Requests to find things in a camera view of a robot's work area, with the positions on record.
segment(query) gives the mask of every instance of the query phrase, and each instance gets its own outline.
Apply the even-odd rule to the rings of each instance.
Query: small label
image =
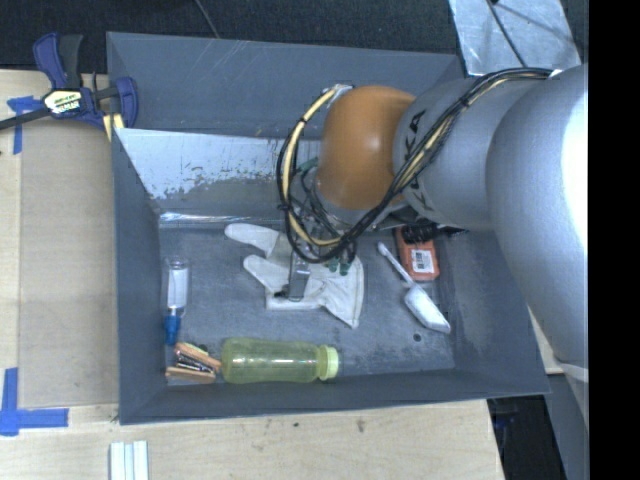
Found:
[[[81,108],[82,94],[78,91],[55,91],[44,99],[44,104],[52,114],[65,114]]]
[[[413,271],[418,274],[435,273],[431,251],[411,249],[411,264],[413,266]]]

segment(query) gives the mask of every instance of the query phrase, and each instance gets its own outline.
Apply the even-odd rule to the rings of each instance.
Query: blue tape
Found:
[[[7,100],[7,105],[13,110],[16,115],[20,115],[24,112],[31,112],[33,110],[40,110],[44,107],[44,104],[34,98],[33,96],[23,96],[21,98],[11,98]],[[22,125],[16,126],[13,135],[13,154],[17,155],[22,151]]]
[[[18,369],[4,372],[0,435],[17,436],[23,428],[57,428],[69,426],[69,409],[18,409]]]

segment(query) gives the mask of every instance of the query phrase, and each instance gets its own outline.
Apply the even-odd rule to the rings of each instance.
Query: yellow cable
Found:
[[[309,107],[309,110],[302,116],[300,121],[296,124],[293,132],[291,133],[291,140],[289,141],[289,146],[285,151],[285,157],[282,168],[282,192],[284,193],[285,202],[289,204],[288,193],[289,193],[289,172],[291,170],[291,163],[293,161],[293,152],[295,151],[296,144],[300,138],[300,134],[304,129],[306,123],[313,117],[313,115],[324,105],[327,101],[335,96],[337,89],[329,89],[322,96],[320,96],[312,105]],[[302,239],[307,242],[314,244],[318,247],[326,247],[330,245],[336,245],[339,243],[339,238],[334,238],[331,240],[319,240],[312,238],[305,231],[305,229],[298,224],[298,221],[293,217],[291,211],[288,212],[289,224],[293,228],[293,230],[300,236]]]

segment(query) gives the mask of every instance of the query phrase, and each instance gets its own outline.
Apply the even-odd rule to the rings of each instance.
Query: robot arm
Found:
[[[289,240],[308,261],[348,262],[394,204],[494,231],[587,420],[587,98],[586,66],[506,70],[415,99],[354,89],[333,103],[319,166],[304,172],[310,207],[291,192],[295,140],[283,147]]]

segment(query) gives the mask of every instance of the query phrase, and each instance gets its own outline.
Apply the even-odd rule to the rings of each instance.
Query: green component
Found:
[[[339,263],[338,258],[331,258],[326,265],[330,272],[337,272]]]
[[[338,374],[338,351],[303,341],[229,338],[222,347],[222,375],[231,384],[313,382]]]
[[[340,263],[340,275],[346,276],[351,268],[351,263]]]

